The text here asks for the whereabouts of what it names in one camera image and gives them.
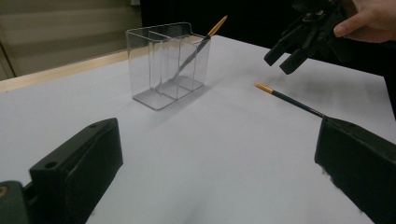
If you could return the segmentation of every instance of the clear plastic container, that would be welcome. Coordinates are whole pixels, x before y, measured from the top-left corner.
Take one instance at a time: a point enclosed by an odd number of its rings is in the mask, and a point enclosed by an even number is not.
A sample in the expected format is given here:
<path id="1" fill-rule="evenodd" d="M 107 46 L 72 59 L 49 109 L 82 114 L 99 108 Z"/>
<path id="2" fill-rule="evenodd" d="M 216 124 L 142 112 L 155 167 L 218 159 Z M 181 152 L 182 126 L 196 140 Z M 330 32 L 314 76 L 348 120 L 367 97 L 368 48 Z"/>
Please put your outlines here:
<path id="1" fill-rule="evenodd" d="M 160 110 L 205 84 L 210 37 L 187 22 L 126 31 L 133 98 Z"/>

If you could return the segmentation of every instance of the black device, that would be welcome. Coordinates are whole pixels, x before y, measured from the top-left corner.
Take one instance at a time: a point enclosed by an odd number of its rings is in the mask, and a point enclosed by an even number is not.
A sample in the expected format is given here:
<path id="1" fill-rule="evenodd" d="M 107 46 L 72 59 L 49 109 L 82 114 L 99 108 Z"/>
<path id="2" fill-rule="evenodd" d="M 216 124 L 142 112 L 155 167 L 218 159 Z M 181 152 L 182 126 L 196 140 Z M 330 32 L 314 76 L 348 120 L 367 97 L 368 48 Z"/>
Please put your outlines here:
<path id="1" fill-rule="evenodd" d="M 324 117 L 315 162 L 374 223 L 396 223 L 396 145 L 354 123 Z"/>
<path id="2" fill-rule="evenodd" d="M 352 59 L 353 54 L 343 38 L 336 38 L 332 29 L 346 19 L 339 0 L 295 0 L 292 7 L 303 15 L 293 22 L 281 38 L 264 56 L 273 65 L 289 48 L 296 50 L 280 65 L 288 75 L 307 58 L 320 52 L 323 57 L 333 52 L 342 63 Z"/>
<path id="3" fill-rule="evenodd" d="M 0 223 L 85 223 L 121 166 L 117 119 L 91 124 L 35 164 L 25 187 L 0 183 Z"/>

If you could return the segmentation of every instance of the human hand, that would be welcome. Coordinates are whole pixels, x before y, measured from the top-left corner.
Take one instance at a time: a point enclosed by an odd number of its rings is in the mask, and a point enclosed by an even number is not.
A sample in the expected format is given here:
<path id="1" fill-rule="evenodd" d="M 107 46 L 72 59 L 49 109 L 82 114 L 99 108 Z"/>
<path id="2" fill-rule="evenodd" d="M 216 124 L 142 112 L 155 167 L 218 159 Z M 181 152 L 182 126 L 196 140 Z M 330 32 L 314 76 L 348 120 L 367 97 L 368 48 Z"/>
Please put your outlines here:
<path id="1" fill-rule="evenodd" d="M 341 0 L 348 19 L 334 27 L 336 37 L 382 43 L 396 40 L 396 0 Z"/>

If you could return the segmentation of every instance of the robotic hand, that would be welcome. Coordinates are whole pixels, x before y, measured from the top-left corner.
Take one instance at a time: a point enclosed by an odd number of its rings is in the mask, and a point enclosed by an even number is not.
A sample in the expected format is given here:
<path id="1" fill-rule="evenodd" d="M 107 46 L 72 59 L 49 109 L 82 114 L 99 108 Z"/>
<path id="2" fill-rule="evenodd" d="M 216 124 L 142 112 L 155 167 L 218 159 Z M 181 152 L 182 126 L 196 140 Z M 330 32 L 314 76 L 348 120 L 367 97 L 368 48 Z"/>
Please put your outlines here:
<path id="1" fill-rule="evenodd" d="M 342 63 L 352 58 L 345 39 L 336 38 L 332 29 L 346 16 L 339 0 L 294 0 L 292 7 L 304 13 L 284 31 L 279 41 L 265 55 L 264 60 L 273 65 L 288 48 L 295 45 L 289 58 L 280 65 L 288 75 L 307 58 L 319 51 L 324 57 L 332 51 Z"/>

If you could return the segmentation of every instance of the white table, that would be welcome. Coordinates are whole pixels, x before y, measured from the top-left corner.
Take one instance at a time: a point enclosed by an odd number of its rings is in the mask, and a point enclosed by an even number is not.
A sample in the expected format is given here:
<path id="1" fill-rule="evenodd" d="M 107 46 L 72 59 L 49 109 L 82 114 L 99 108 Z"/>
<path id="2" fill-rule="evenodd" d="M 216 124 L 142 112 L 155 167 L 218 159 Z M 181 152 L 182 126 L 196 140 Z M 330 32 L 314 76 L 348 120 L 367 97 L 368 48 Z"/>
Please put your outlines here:
<path id="1" fill-rule="evenodd" d="M 205 86 L 162 111 L 132 100 L 126 61 L 2 92 L 0 181 L 117 118 L 124 164 L 88 223 L 372 223 L 314 163 L 321 119 L 254 83 L 396 143 L 384 79 L 312 60 L 286 76 L 267 51 L 214 36 Z"/>

